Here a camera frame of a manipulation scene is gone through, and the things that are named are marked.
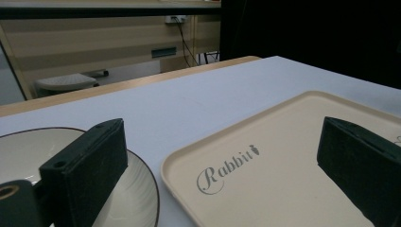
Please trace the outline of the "white wall power socket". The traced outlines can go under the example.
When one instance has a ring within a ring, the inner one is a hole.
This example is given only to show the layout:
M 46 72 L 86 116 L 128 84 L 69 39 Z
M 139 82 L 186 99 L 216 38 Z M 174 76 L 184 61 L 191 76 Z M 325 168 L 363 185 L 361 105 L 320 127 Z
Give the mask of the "white wall power socket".
M 172 15 L 172 16 L 166 16 L 165 17 L 165 23 L 166 24 L 182 24 L 185 23 L 187 20 L 186 15 Z

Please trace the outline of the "white plate with dark rim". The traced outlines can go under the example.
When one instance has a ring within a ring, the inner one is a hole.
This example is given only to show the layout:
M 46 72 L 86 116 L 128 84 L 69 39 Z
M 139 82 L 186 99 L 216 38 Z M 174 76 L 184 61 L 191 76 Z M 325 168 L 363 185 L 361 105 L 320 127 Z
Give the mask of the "white plate with dark rim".
M 39 166 L 84 134 L 72 128 L 41 128 L 0 136 L 0 183 L 40 180 Z M 159 191 L 147 164 L 128 153 L 128 167 L 93 227 L 157 227 Z

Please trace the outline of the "wooden table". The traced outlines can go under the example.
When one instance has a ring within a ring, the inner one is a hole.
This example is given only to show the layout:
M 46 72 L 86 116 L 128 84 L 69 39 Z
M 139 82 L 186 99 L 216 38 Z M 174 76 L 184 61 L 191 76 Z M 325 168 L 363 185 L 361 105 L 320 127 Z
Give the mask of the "wooden table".
M 228 66 L 238 65 L 241 63 L 256 61 L 259 57 L 247 56 L 236 58 L 233 60 L 220 61 L 211 64 L 195 66 L 191 68 L 180 69 L 176 71 L 161 73 L 153 76 L 143 77 L 139 79 L 130 79 L 126 81 L 121 81 L 117 83 L 102 85 L 90 89 L 78 90 L 71 93 L 60 94 L 55 96 L 46 96 L 36 99 L 30 99 L 28 101 L 12 103 L 8 105 L 0 106 L 0 117 L 21 114 L 25 112 L 30 112 L 34 110 L 39 110 L 46 107 L 61 105 L 68 102 L 73 102 L 93 96 L 102 96 L 108 93 L 114 93 L 122 90 L 127 90 L 139 86 L 148 85 L 155 82 L 160 82 L 168 79 L 176 79 L 180 77 L 186 77 L 189 75 L 203 73 L 211 70 L 216 70 L 219 68 L 224 68 Z

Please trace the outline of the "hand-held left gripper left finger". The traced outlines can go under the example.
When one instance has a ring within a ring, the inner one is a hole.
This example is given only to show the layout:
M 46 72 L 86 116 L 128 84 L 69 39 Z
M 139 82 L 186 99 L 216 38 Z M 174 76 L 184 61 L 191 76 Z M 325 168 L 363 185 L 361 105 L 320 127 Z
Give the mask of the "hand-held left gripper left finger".
M 97 124 L 40 166 L 56 227 L 91 227 L 128 167 L 124 121 Z

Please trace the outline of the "black curtain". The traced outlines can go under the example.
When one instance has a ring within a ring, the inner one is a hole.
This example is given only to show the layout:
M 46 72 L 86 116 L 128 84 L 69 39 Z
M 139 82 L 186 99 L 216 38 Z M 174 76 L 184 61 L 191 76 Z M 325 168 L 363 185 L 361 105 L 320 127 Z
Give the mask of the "black curtain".
M 280 56 L 401 89 L 401 0 L 222 0 L 220 54 Z

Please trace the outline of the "beige plastic tray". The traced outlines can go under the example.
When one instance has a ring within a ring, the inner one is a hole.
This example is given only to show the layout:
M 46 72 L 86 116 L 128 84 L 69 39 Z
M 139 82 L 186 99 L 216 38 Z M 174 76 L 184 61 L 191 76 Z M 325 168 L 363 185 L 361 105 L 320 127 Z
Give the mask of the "beige plastic tray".
M 162 179 L 200 227 L 374 227 L 317 162 L 327 116 L 401 145 L 401 118 L 306 92 L 170 154 Z

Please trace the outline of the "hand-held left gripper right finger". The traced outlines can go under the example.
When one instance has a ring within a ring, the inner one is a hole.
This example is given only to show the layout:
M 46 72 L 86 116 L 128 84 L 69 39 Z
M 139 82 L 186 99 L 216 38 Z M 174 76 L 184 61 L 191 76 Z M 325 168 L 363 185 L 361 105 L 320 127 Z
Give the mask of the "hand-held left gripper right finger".
M 318 166 L 374 227 L 401 227 L 401 147 L 355 123 L 326 117 Z

